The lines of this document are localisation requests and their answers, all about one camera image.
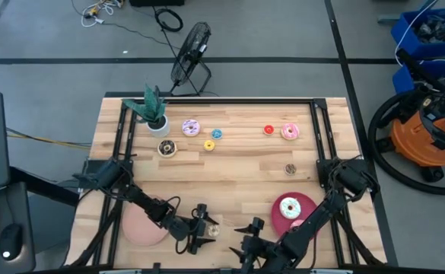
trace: vacuum hose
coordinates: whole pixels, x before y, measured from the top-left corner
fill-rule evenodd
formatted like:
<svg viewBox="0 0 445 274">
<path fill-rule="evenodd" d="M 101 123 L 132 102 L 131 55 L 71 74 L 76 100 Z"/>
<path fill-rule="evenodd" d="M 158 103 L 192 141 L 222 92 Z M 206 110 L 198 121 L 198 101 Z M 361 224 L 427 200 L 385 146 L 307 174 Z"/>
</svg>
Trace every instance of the vacuum hose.
<svg viewBox="0 0 445 274">
<path fill-rule="evenodd" d="M 373 159 L 376 163 L 391 177 L 398 180 L 400 183 L 405 184 L 406 186 L 411 187 L 412 189 L 420 190 L 425 193 L 442 195 L 445 196 L 445 187 L 439 186 L 429 186 L 424 183 L 418 182 L 417 180 L 413 180 L 412 178 L 402 174 L 397 171 L 394 167 L 392 167 L 388 161 L 381 155 L 380 151 L 377 147 L 376 142 L 376 132 L 377 132 L 377 124 L 383 118 L 384 114 L 391 109 L 394 105 L 399 103 L 406 97 L 406 93 L 397 94 L 387 100 L 374 114 L 373 119 L 370 122 L 368 129 L 368 138 L 370 141 L 370 152 Z"/>
</svg>

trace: wooden table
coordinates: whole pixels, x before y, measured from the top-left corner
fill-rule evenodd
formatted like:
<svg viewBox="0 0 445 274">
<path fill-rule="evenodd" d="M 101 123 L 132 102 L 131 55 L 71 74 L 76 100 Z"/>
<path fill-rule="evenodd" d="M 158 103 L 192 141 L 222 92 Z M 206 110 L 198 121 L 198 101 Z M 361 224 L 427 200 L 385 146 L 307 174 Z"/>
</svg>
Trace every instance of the wooden table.
<svg viewBox="0 0 445 274">
<path fill-rule="evenodd" d="M 358 144 L 345 98 L 327 98 L 329 118 L 335 146 L 340 158 L 359 155 Z M 90 158 L 107 159 L 112 155 L 119 119 L 120 98 L 104 98 L 94 135 Z M 269 217 L 273 201 L 282 193 L 297 191 L 319 204 L 324 191 L 316 174 L 316 140 L 308 105 L 302 104 L 173 104 L 167 107 L 171 131 L 168 139 L 175 141 L 179 151 L 173 158 L 162 158 L 156 152 L 160 139 L 150 135 L 145 125 L 135 129 L 132 152 L 135 183 L 148 195 L 164 199 L 180 196 L 178 215 L 190 216 L 197 203 L 206 203 L 212 218 L 221 224 L 221 233 L 214 243 L 206 244 L 197 255 L 175 254 L 175 240 L 168 236 L 153 247 L 138 247 L 119 233 L 116 268 L 240 268 L 237 257 L 228 249 L 240 249 L 243 235 L 235 228 L 246 227 L 253 217 L 265 220 L 261 237 L 275 241 Z M 185 137 L 182 121 L 197 119 L 202 131 L 196 137 Z M 323 122 L 319 112 L 322 132 Z M 278 132 L 267 136 L 264 125 L 278 128 L 284 123 L 296 123 L 300 138 L 284 140 Z M 129 123 L 124 127 L 121 151 L 126 146 Z M 205 151 L 203 142 L 210 139 L 214 128 L 222 129 L 224 137 L 216 141 L 214 151 Z M 326 157 L 330 158 L 323 134 Z M 283 171 L 286 164 L 295 164 L 297 173 L 289 177 Z M 104 195 L 92 192 L 78 206 L 72 228 L 71 247 L 67 263 L 73 262 L 97 232 Z M 386 261 L 373 203 L 369 194 L 349 205 L 356 233 L 371 252 Z M 350 263 L 348 244 L 341 231 L 346 262 Z M 106 262 L 110 237 L 103 245 L 102 263 Z M 312 262 L 313 243 L 299 267 Z M 319 233 L 316 267 L 337 267 L 329 224 Z"/>
</svg>

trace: vacuum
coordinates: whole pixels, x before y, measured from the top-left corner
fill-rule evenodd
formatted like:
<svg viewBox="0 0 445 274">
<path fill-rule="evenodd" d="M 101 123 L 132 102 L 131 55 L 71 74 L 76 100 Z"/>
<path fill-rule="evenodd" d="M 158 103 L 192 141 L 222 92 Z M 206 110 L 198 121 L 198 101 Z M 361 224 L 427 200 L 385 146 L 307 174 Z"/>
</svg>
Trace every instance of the vacuum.
<svg viewBox="0 0 445 274">
<path fill-rule="evenodd" d="M 374 114 L 368 130 L 373 159 L 389 175 L 411 188 L 445 195 L 445 187 L 432 186 L 444 176 L 445 166 L 445 85 L 428 74 L 405 50 L 397 56 L 408 69 L 432 88 L 419 85 L 415 90 L 397 94 Z M 391 124 L 389 135 L 377 139 L 377 130 Z M 397 171 L 382 153 L 394 151 L 416 163 L 426 183 Z"/>
</svg>

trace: computer mouse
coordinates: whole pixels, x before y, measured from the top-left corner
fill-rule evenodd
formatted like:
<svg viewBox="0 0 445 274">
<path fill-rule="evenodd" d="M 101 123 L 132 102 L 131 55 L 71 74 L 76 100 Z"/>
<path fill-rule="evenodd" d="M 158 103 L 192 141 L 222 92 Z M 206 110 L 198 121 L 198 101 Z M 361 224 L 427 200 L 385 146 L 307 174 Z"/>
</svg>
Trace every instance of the computer mouse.
<svg viewBox="0 0 445 274">
<path fill-rule="evenodd" d="M 15 259 L 23 247 L 23 229 L 18 224 L 5 227 L 0 235 L 0 253 L 4 260 Z"/>
</svg>

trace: small donut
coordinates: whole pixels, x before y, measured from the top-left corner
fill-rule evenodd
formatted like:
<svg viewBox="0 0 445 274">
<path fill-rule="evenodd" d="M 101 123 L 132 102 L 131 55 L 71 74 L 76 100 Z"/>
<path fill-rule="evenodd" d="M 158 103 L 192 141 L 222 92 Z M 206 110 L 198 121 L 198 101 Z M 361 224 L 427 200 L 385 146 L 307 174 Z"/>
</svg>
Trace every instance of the small donut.
<svg viewBox="0 0 445 274">
<path fill-rule="evenodd" d="M 265 126 L 265 128 L 262 131 L 266 135 L 271 135 L 271 134 L 275 133 L 275 128 L 272 125 L 267 125 L 267 126 Z"/>
<path fill-rule="evenodd" d="M 284 172 L 289 176 L 295 175 L 295 173 L 297 173 L 297 168 L 294 164 L 287 164 L 284 166 Z"/>
<path fill-rule="evenodd" d="M 213 151 L 215 148 L 215 143 L 211 140 L 207 140 L 204 142 L 204 149 L 206 151 Z"/>
<path fill-rule="evenodd" d="M 221 232 L 221 229 L 218 225 L 209 225 L 207 227 L 207 233 L 210 237 L 217 237 L 219 235 L 219 232 Z"/>
<path fill-rule="evenodd" d="M 300 220 L 300 219 L 298 219 L 298 220 L 295 220 L 294 222 L 292 222 L 292 223 L 291 223 L 291 225 L 290 225 L 290 228 L 294 228 L 294 227 L 297 227 L 297 226 L 299 226 L 299 225 L 303 224 L 303 223 L 304 223 L 304 221 L 305 221 L 305 220 Z"/>
<path fill-rule="evenodd" d="M 280 202 L 280 212 L 287 219 L 296 219 L 301 213 L 300 203 L 291 197 L 286 197 Z"/>
<path fill-rule="evenodd" d="M 158 154 L 164 158 L 173 157 L 176 153 L 176 144 L 171 140 L 163 140 L 158 145 Z"/>
<path fill-rule="evenodd" d="M 182 124 L 183 134 L 192 137 L 197 136 L 200 132 L 200 124 L 197 120 L 188 119 Z"/>
<path fill-rule="evenodd" d="M 287 140 L 295 140 L 300 135 L 298 126 L 293 123 L 284 124 L 281 128 L 281 136 Z"/>
<path fill-rule="evenodd" d="M 212 130 L 212 138 L 214 140 L 219 140 L 220 138 L 222 138 L 222 131 L 220 129 Z"/>
</svg>

